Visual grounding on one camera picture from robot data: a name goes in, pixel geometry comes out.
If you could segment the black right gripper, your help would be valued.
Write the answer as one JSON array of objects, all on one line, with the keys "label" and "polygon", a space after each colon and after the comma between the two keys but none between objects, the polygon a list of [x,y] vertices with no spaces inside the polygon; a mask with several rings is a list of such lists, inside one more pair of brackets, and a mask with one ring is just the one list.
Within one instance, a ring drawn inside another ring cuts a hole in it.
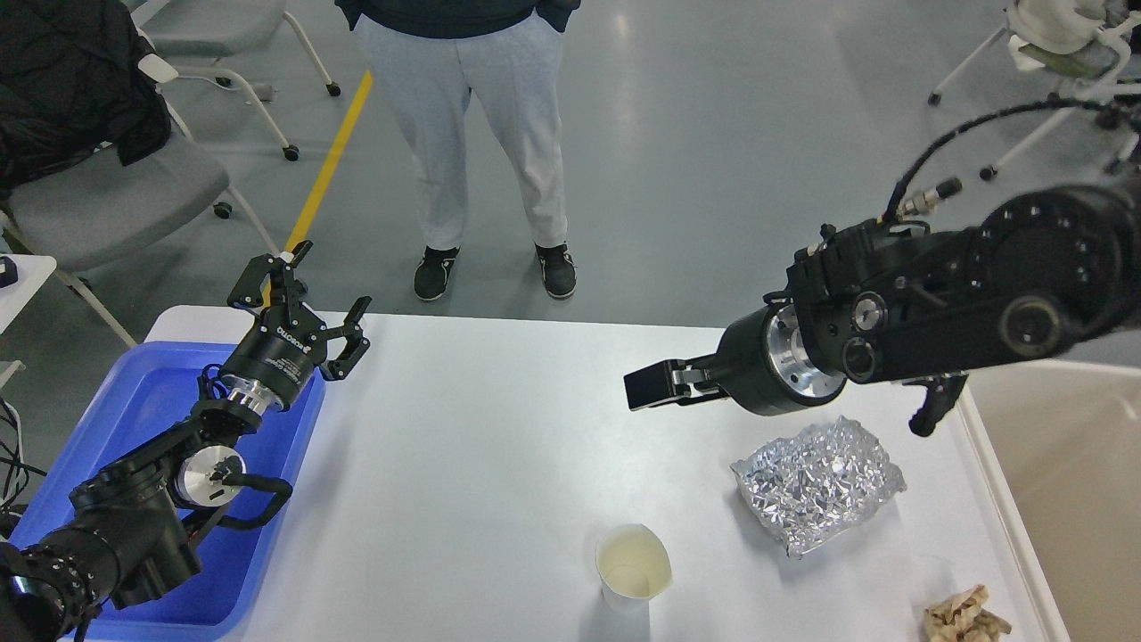
[{"label": "black right gripper", "polygon": [[734,320],[718,342],[717,353],[690,361],[704,381],[693,383],[689,397],[681,379],[688,363],[664,360],[623,375],[628,411],[686,405],[730,398],[755,415],[822,407],[842,393],[847,377],[825,373],[810,360],[791,303],[770,304]]}]

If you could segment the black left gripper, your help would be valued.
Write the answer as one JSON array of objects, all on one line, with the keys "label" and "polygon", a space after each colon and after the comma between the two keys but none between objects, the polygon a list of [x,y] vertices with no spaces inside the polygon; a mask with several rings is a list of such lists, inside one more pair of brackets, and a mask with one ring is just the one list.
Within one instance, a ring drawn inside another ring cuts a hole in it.
[{"label": "black left gripper", "polygon": [[[361,326],[372,296],[359,296],[339,326],[329,326],[313,309],[300,304],[308,287],[296,268],[313,247],[302,239],[292,251],[250,259],[228,293],[233,309],[266,309],[221,366],[226,399],[253,412],[289,411],[316,371],[327,382],[343,381],[370,349]],[[299,309],[288,317],[285,306]],[[345,340],[342,351],[329,357],[329,342]]]}]

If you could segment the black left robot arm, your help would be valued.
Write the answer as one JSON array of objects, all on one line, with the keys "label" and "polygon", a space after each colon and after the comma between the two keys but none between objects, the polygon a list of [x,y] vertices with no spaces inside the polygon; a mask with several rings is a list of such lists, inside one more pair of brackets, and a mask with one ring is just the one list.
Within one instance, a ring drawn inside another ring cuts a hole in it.
[{"label": "black left robot arm", "polygon": [[103,606],[164,598],[202,570],[209,533],[259,530],[293,488],[250,472],[237,452],[269,411],[290,411],[314,373],[342,381],[367,352],[359,296],[331,326],[296,276],[311,249],[250,260],[228,296],[254,324],[229,358],[205,366],[187,418],[78,483],[68,523],[24,548],[3,544],[5,641],[81,641]]}]

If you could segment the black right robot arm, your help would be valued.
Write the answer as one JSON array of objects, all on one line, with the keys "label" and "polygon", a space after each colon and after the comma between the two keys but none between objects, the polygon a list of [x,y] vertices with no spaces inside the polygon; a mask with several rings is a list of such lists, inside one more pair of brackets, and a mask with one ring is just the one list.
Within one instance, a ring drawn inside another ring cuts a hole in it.
[{"label": "black right robot arm", "polygon": [[929,436],[973,369],[1039,360],[1138,327],[1138,177],[1061,185],[1006,201],[982,224],[931,231],[903,196],[936,151],[1023,112],[1090,109],[1138,128],[1138,109],[1047,99],[969,120],[932,143],[883,216],[796,251],[786,286],[734,320],[717,352],[625,375],[631,411],[730,398],[755,415],[822,407],[845,383],[924,387],[911,418]]}]

